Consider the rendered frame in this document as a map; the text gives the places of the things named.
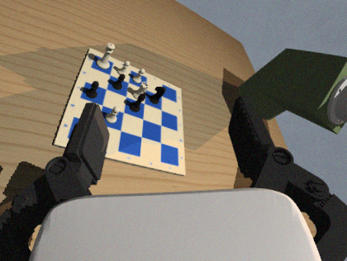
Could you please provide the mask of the blue and white chessboard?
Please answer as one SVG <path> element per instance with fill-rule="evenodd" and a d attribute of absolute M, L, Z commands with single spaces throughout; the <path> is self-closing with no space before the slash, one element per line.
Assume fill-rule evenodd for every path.
<path fill-rule="evenodd" d="M 133 112 L 129 105 L 137 99 L 132 93 L 138 90 L 141 82 L 135 83 L 132 78 L 140 70 L 129 65 L 121 90 L 116 90 L 112 84 L 118 80 L 120 74 L 117 70 L 124 63 L 109 56 L 109 68 L 101 69 L 97 60 L 103 56 L 103 53 L 90 48 L 54 146 L 65 149 L 85 104 L 95 102 L 101 108 L 110 134 L 105 159 L 185 176 L 181 88 L 145 72 L 140 79 L 149 87 L 143 92 L 145 100 L 141 102 L 140 110 Z M 99 82 L 97 97 L 89 98 L 86 91 L 93 81 Z M 159 103 L 153 104 L 150 96 L 157 93 L 156 87 L 164 87 L 166 91 Z M 116 122 L 109 123 L 106 114 L 112 113 L 113 107 L 119 107 L 120 112 Z"/>

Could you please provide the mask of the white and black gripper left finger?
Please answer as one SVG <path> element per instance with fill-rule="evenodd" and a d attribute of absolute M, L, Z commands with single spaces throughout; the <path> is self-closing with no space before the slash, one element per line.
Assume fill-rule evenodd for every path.
<path fill-rule="evenodd" d="M 63 156 L 49 161 L 45 174 L 21 190 L 0 215 L 0 261 L 29 261 L 28 241 L 50 209 L 92 195 L 89 188 L 101 178 L 109 137 L 100 106 L 86 103 Z"/>

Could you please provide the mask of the white pawn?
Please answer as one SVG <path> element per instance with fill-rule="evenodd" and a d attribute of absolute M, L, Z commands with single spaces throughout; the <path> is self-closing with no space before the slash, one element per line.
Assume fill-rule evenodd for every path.
<path fill-rule="evenodd" d="M 138 74 L 137 75 L 135 75 L 135 76 L 133 76 L 133 81 L 135 82 L 135 83 L 140 83 L 141 82 L 141 75 L 143 75 L 145 73 L 145 70 L 144 69 L 140 69 L 140 71 L 138 72 Z"/>
<path fill-rule="evenodd" d="M 124 64 L 123 64 L 123 67 L 121 69 L 118 69 L 117 72 L 119 74 L 125 74 L 126 76 L 126 69 L 129 67 L 130 65 L 130 62 L 129 61 L 126 61 Z"/>
<path fill-rule="evenodd" d="M 109 123 L 115 123 L 116 122 L 116 115 L 120 111 L 119 107 L 113 107 L 112 113 L 107 113 L 106 114 L 106 120 Z"/>

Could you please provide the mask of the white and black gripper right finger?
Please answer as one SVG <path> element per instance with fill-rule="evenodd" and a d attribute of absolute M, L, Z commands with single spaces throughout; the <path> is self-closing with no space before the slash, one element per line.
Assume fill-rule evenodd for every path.
<path fill-rule="evenodd" d="M 228 127 L 240 172 L 264 188 L 289 196 L 316 226 L 313 238 L 321 261 L 347 257 L 347 205 L 316 175 L 293 163 L 292 154 L 275 147 L 249 97 L 235 100 Z"/>

